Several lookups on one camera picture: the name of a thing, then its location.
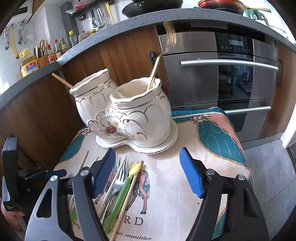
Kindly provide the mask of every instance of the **oven handle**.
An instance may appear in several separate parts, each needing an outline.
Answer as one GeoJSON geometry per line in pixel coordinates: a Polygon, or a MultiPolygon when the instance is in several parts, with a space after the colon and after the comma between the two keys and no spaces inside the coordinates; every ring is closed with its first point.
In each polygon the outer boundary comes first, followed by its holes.
{"type": "Polygon", "coordinates": [[[263,64],[258,62],[238,60],[238,59],[194,59],[194,60],[183,60],[181,61],[182,67],[189,66],[204,66],[204,65],[235,65],[235,66],[248,66],[248,67],[259,67],[263,69],[269,69],[279,71],[277,66],[269,64],[263,64]]]}
{"type": "Polygon", "coordinates": [[[260,106],[260,107],[253,107],[253,108],[225,110],[224,112],[228,115],[236,115],[236,114],[245,114],[245,113],[254,112],[254,111],[262,111],[262,110],[271,110],[271,106],[260,106]]]}

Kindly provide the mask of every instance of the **human hand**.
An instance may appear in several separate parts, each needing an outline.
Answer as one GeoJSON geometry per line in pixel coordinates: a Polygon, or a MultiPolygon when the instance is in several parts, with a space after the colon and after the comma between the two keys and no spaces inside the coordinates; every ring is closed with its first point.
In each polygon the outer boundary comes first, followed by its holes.
{"type": "Polygon", "coordinates": [[[8,212],[6,211],[4,205],[3,205],[3,201],[1,202],[1,212],[3,214],[3,216],[5,217],[5,219],[7,220],[7,222],[17,231],[22,231],[22,227],[17,219],[17,217],[22,217],[24,216],[24,214],[22,213],[22,211],[18,210],[18,211],[11,211],[8,212]]]}

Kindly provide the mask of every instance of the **gold fork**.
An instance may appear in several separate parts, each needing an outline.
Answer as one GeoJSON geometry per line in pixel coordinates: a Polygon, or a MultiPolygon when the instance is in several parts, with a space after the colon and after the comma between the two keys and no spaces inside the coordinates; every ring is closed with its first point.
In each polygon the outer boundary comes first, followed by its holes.
{"type": "Polygon", "coordinates": [[[165,51],[160,53],[160,55],[157,57],[157,59],[155,61],[153,70],[152,70],[150,77],[149,77],[150,81],[149,81],[146,91],[151,89],[152,85],[154,84],[154,79],[155,79],[157,67],[159,65],[161,56],[163,56],[164,53],[169,52],[176,45],[177,36],[176,36],[176,32],[175,32],[175,28],[174,28],[173,23],[170,21],[165,21],[165,22],[163,22],[163,26],[164,26],[166,33],[167,33],[168,45],[167,45],[165,51]]]}

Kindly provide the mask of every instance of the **cooking pot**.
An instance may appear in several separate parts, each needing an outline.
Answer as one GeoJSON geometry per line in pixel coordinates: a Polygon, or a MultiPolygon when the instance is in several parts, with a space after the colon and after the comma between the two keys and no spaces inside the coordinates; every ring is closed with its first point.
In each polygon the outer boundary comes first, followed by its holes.
{"type": "Polygon", "coordinates": [[[132,18],[149,12],[181,8],[182,4],[183,0],[136,0],[125,6],[122,9],[122,14],[132,18]]]}
{"type": "Polygon", "coordinates": [[[200,8],[222,10],[243,15],[245,9],[261,10],[271,12],[268,8],[245,6],[239,0],[201,0],[198,5],[200,8]]]}

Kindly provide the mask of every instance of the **oven control panel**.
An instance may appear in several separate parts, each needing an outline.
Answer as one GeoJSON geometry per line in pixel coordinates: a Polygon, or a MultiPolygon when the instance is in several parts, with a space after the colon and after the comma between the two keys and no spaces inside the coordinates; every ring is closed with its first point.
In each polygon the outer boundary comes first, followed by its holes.
{"type": "Polygon", "coordinates": [[[253,40],[234,34],[215,33],[217,51],[228,53],[254,54],[253,40]]]}

